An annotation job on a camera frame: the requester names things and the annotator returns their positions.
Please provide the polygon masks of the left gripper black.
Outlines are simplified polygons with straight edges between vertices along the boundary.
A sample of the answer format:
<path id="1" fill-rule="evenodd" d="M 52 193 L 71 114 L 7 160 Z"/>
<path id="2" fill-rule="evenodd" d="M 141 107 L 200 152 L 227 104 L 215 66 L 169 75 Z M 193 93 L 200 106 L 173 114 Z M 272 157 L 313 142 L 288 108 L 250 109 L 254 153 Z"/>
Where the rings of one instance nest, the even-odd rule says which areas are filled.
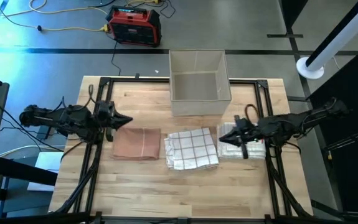
<path id="1" fill-rule="evenodd" d="M 97 120 L 100 123 L 102 128 L 106 129 L 105 136 L 107 141 L 113 142 L 112 135 L 112 117 L 114 111 L 114 102 L 112 101 L 97 101 Z M 114 129 L 120 129 L 122 126 L 133 120 L 132 117 L 120 114 L 119 112 L 114 112 Z"/>

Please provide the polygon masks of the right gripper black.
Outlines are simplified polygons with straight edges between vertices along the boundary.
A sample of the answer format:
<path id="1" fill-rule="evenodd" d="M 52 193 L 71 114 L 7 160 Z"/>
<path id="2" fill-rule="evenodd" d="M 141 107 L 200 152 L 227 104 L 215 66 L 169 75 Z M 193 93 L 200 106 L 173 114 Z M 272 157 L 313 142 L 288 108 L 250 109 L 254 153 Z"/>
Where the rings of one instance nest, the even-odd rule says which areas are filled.
<path id="1" fill-rule="evenodd" d="M 252 139 L 255 126 L 246 118 L 234 116 L 235 128 L 219 137 L 219 141 L 234 146 L 242 150 L 243 158 L 248 159 L 248 149 L 246 143 Z"/>

